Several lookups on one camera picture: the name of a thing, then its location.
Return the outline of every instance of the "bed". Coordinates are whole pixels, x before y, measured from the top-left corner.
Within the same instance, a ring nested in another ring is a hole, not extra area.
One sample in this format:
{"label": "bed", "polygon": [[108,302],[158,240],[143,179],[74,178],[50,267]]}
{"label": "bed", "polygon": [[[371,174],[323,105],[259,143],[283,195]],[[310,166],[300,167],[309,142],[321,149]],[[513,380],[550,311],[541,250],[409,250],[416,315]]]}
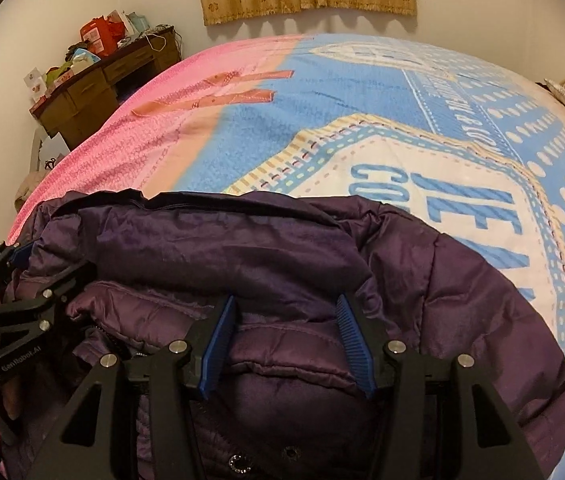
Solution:
{"label": "bed", "polygon": [[209,49],[61,161],[9,240],[41,200],[128,187],[392,203],[501,270],[565,352],[565,108],[483,60],[353,35]]}

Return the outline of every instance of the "metal screw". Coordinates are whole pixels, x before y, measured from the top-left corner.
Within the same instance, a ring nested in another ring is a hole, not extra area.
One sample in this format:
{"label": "metal screw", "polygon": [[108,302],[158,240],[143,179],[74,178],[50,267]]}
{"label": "metal screw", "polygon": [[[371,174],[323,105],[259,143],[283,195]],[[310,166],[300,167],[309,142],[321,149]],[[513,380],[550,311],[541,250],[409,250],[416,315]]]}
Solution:
{"label": "metal screw", "polygon": [[301,450],[296,446],[287,446],[282,450],[282,457],[295,462],[301,457]]}
{"label": "metal screw", "polygon": [[458,356],[458,364],[463,368],[471,368],[475,362],[474,358],[469,354],[461,354]]}
{"label": "metal screw", "polygon": [[114,354],[106,354],[100,358],[100,364],[105,368],[111,368],[118,362],[118,358]]}
{"label": "metal screw", "polygon": [[187,350],[187,346],[187,341],[179,339],[178,341],[169,343],[169,351],[172,352],[172,354],[181,354]]}
{"label": "metal screw", "polygon": [[405,345],[402,341],[389,341],[387,343],[387,350],[389,350],[392,354],[402,354],[405,350],[407,350],[407,345]]}

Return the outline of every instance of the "red bag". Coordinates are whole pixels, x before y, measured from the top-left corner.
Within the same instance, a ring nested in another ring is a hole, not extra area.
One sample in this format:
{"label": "red bag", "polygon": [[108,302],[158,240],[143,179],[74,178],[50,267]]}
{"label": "red bag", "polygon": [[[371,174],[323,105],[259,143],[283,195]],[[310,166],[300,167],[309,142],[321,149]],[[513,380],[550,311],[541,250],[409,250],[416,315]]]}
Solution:
{"label": "red bag", "polygon": [[112,38],[118,43],[126,35],[126,29],[124,28],[123,22],[111,22],[107,20],[107,25],[109,26],[109,32],[111,32]]}
{"label": "red bag", "polygon": [[89,52],[99,57],[109,56],[118,48],[118,40],[112,36],[109,22],[104,16],[92,19],[81,28],[80,37],[89,42]]}

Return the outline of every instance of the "puffer jacket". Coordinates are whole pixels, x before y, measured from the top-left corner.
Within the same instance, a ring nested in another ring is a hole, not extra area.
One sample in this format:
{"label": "puffer jacket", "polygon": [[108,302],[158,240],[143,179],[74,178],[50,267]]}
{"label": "puffer jacket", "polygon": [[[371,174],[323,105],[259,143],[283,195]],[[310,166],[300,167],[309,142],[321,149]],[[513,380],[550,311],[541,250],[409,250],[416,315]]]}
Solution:
{"label": "puffer jacket", "polygon": [[[265,192],[70,193],[37,207],[19,238],[31,240],[28,270],[14,280],[18,299],[83,259],[98,269],[67,306],[96,326],[67,348],[69,362],[94,365],[113,343],[154,352],[206,315],[205,298],[236,297],[218,390],[191,403],[210,479],[236,478],[236,455],[253,464],[245,479],[365,478],[379,407],[357,390],[345,358],[335,304],[346,291],[388,339],[441,358],[472,355],[546,476],[565,449],[565,359],[541,316],[479,254],[393,206]],[[12,480],[25,478],[80,370],[37,365],[24,438],[3,450]],[[143,398],[143,479],[152,478],[148,419]]]}

